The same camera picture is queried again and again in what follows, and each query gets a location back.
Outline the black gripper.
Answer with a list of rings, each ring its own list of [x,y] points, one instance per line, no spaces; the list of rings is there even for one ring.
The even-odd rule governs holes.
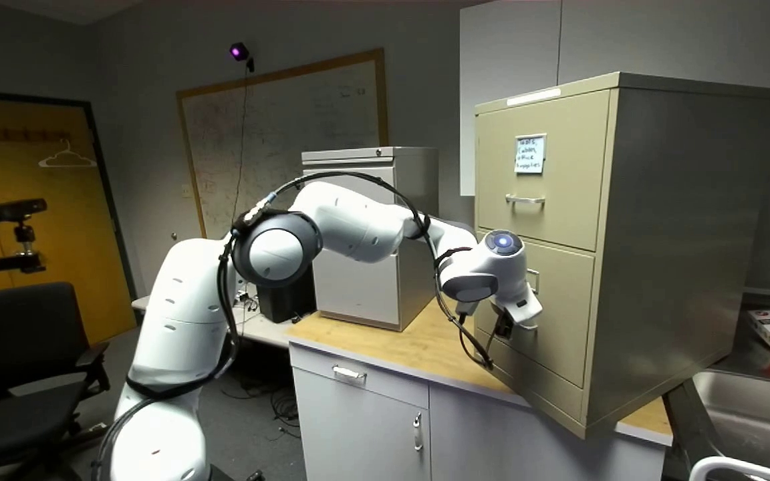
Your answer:
[[[494,306],[494,337],[508,338],[512,334],[515,321],[511,318],[508,309]]]

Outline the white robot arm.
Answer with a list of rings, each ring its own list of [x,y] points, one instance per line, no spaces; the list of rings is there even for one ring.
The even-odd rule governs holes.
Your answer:
[[[90,481],[212,481],[197,397],[238,352],[236,286],[295,282],[324,250],[380,261],[419,239],[440,306],[467,318],[490,301],[515,325],[538,323],[527,247],[512,233],[474,234],[406,194],[373,199],[349,190],[340,170],[295,176],[281,193],[288,207],[261,197],[222,237],[169,247]]]

